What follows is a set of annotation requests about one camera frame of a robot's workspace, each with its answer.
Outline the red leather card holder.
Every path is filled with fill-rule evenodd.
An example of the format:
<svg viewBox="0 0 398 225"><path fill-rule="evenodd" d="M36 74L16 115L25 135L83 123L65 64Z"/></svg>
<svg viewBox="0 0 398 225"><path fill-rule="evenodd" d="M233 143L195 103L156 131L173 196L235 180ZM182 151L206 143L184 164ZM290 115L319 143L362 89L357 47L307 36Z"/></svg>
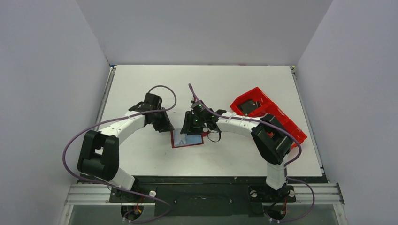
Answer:
<svg viewBox="0 0 398 225"><path fill-rule="evenodd" d="M171 134L171 147L172 148L178 148L178 147L174 147L173 144L173 132L181 132L181 129L174 129L173 131L170 132ZM190 146L196 146L196 145L203 145L204 144L204 139L201 135L186 135L186 145L181 146L181 147L190 147Z"/></svg>

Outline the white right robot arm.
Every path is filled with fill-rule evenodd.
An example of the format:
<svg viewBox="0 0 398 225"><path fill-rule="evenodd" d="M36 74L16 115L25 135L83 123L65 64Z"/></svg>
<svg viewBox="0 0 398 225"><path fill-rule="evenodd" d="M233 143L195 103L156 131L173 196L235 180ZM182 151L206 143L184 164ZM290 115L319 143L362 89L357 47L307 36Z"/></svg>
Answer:
<svg viewBox="0 0 398 225"><path fill-rule="evenodd" d="M267 162L266 184L274 190L280 190L286 185L285 164L292 139L275 116L266 114L262 118L251 119L222 109L213 111L200 101L192 101L190 110L185 113L180 133L201 135L205 131L251 137L259 154Z"/></svg>

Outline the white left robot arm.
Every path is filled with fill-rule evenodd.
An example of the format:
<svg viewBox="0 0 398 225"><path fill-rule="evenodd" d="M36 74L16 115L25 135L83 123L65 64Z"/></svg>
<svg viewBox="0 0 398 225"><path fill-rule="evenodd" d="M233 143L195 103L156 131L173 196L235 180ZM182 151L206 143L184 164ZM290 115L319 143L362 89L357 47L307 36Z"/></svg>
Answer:
<svg viewBox="0 0 398 225"><path fill-rule="evenodd" d="M122 120L99 131L87 131L77 163L78 171L137 192L138 179L119 165L119 146L146 125L152 125L160 133L172 131L174 128L161 104L160 96L146 93L144 100L129 108Z"/></svg>

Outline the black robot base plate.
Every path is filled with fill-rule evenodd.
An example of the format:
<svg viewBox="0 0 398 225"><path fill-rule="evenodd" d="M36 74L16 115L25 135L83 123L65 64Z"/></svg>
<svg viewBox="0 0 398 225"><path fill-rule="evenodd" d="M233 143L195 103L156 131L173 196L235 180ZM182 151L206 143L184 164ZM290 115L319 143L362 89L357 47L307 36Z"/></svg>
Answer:
<svg viewBox="0 0 398 225"><path fill-rule="evenodd" d="M150 198L111 189L111 203L128 203L127 212L138 206L145 210L145 203L153 203L154 215L171 210L169 216L263 216L263 211L272 205L269 213L284 209L285 203L296 202L293 186L274 191L266 185L265 177L184 177L184 176L139 176L135 190L145 195L151 191L155 197L166 201L160 203Z"/></svg>

